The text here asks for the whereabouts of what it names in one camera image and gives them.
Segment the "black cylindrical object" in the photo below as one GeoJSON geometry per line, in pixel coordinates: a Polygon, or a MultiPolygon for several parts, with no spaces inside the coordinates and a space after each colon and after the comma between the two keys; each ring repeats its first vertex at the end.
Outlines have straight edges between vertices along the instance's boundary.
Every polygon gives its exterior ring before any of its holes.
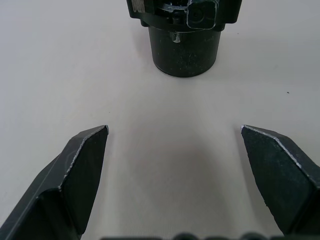
{"type": "Polygon", "coordinates": [[[172,32],[149,27],[153,62],[175,77],[193,77],[209,70],[217,58],[221,32],[172,32]]]}
{"type": "Polygon", "coordinates": [[[242,0],[127,0],[132,18],[149,28],[154,64],[193,77],[216,61],[221,31],[238,19],[242,0]]]}

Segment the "black plastic part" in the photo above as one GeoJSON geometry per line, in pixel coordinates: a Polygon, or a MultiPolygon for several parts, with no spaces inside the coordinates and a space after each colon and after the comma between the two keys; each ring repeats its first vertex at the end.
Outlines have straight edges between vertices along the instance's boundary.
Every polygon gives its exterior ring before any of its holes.
{"type": "Polygon", "coordinates": [[[243,126],[256,185],[285,234],[320,234],[320,167],[290,138],[243,126]]]}
{"type": "Polygon", "coordinates": [[[97,194],[109,130],[71,138],[34,179],[0,228],[1,240],[79,240],[97,194]]]}
{"type": "Polygon", "coordinates": [[[164,73],[193,77],[215,63],[220,32],[238,19],[242,0],[127,0],[149,27],[152,57],[164,73]]]}
{"type": "Polygon", "coordinates": [[[171,32],[149,27],[154,64],[164,73],[180,78],[197,76],[215,63],[221,32],[171,32]]]}

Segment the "white table surface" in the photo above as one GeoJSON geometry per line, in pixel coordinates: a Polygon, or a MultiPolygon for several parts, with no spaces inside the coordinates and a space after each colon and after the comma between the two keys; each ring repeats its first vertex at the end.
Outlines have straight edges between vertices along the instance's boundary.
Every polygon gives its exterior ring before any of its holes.
{"type": "Polygon", "coordinates": [[[83,240],[280,234],[240,129],[287,135],[320,164],[319,9],[244,0],[214,67],[183,79],[154,66],[124,0],[0,1],[0,224],[72,136],[108,124],[83,240]]]}

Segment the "white surface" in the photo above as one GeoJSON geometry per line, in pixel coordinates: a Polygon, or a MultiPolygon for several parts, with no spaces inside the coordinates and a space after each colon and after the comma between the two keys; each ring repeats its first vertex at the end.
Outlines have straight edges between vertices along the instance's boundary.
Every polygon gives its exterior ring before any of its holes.
{"type": "Polygon", "coordinates": [[[319,9],[245,0],[214,67],[179,79],[124,0],[0,1],[0,224],[70,137],[108,124],[83,240],[279,234],[240,129],[285,134],[320,164],[319,9]]]}

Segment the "cylinder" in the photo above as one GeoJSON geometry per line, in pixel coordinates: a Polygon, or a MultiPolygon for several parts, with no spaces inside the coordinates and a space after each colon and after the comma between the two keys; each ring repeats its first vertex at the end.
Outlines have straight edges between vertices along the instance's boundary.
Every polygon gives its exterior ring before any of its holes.
{"type": "Polygon", "coordinates": [[[154,64],[165,74],[188,78],[209,70],[216,61],[220,31],[172,32],[149,27],[154,64]]]}

